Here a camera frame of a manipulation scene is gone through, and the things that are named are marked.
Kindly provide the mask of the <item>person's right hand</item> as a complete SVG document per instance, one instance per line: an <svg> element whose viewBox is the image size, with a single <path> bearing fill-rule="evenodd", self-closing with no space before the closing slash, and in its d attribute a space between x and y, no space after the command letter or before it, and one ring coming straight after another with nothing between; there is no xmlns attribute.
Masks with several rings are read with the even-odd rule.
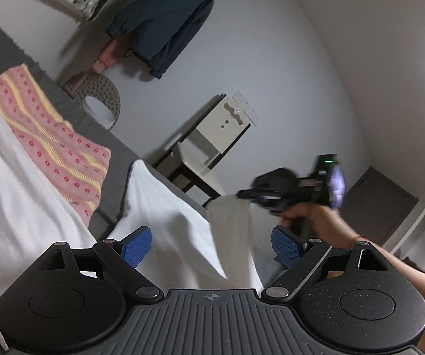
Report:
<svg viewBox="0 0 425 355"><path fill-rule="evenodd" d="M335 248L351 249L361 236L329 207L319 204L295 204L281 214L281 225L291 228L297 218L310 222L318 239Z"/></svg>

